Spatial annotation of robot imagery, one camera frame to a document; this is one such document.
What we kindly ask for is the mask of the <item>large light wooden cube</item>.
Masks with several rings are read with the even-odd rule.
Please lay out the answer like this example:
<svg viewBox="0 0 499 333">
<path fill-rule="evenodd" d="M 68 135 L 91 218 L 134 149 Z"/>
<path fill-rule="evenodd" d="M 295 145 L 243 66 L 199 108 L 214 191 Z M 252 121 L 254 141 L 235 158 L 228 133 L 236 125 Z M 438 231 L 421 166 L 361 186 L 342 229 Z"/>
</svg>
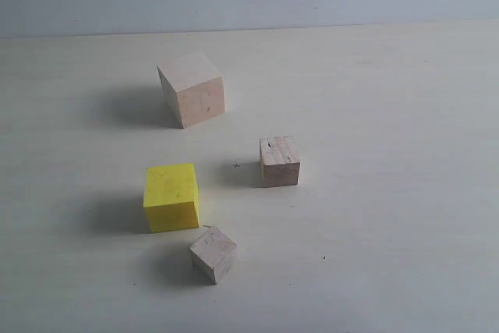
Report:
<svg viewBox="0 0 499 333">
<path fill-rule="evenodd" d="M 202 52 L 192 52 L 157 66 L 168 109 L 182 128 L 226 111 L 223 76 Z"/>
</svg>

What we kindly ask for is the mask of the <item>yellow cube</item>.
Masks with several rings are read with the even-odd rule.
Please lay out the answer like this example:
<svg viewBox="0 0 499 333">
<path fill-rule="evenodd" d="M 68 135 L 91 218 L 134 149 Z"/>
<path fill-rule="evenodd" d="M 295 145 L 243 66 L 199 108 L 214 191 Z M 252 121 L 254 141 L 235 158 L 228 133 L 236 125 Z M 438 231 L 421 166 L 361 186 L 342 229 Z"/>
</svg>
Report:
<svg viewBox="0 0 499 333">
<path fill-rule="evenodd" d="M 143 208 L 153 233 L 200 226 L 200 193 L 194 164 L 149 167 Z"/>
</svg>

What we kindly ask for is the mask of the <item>medium wooden cube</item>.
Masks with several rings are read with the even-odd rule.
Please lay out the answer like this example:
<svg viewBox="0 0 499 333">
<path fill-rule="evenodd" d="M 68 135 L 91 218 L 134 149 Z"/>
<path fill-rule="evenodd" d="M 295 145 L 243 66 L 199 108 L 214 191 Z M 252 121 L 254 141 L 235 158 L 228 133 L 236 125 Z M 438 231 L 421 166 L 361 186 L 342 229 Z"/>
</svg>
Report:
<svg viewBox="0 0 499 333">
<path fill-rule="evenodd" d="M 262 187 L 296 186 L 300 160 L 292 136 L 260 139 L 260 175 Z"/>
</svg>

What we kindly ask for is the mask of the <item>small pale wooden cube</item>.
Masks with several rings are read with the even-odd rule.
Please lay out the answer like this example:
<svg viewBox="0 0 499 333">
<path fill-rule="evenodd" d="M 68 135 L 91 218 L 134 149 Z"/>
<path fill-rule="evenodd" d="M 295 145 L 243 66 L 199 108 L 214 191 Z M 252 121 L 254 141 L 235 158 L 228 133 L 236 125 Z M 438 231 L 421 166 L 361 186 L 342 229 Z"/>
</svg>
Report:
<svg viewBox="0 0 499 333">
<path fill-rule="evenodd" d="M 231 270 L 237 245 L 218 227 L 211 226 L 189 246 L 193 266 L 216 285 Z"/>
</svg>

